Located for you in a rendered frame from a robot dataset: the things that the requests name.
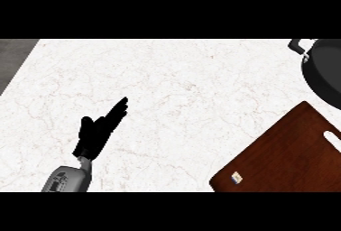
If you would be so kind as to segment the dark brown wooden tray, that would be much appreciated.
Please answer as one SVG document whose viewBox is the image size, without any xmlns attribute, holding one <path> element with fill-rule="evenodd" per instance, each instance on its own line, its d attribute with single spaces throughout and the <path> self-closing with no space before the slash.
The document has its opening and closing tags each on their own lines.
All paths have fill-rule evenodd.
<svg viewBox="0 0 341 231">
<path fill-rule="evenodd" d="M 302 102 L 212 177 L 218 192 L 341 192 L 341 131 Z"/>
</svg>

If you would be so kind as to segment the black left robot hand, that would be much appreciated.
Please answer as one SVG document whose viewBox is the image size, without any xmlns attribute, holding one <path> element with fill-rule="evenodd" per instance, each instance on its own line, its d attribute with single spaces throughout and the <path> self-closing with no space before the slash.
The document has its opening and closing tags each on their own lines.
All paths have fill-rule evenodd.
<svg viewBox="0 0 341 231">
<path fill-rule="evenodd" d="M 76 157 L 86 157 L 92 161 L 98 158 L 111 134 L 128 115 L 128 109 L 129 98 L 125 97 L 114 105 L 107 116 L 101 116 L 98 120 L 94 120 L 89 116 L 82 118 L 79 142 L 73 152 Z"/>
</svg>

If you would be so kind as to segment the black pot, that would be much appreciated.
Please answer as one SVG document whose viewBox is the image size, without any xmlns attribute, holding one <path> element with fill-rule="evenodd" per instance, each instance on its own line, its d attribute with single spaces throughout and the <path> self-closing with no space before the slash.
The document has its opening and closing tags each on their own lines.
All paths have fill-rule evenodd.
<svg viewBox="0 0 341 231">
<path fill-rule="evenodd" d="M 291 39 L 288 48 L 303 56 L 302 70 L 319 98 L 341 110 L 341 39 L 315 39 L 309 50 Z"/>
</svg>

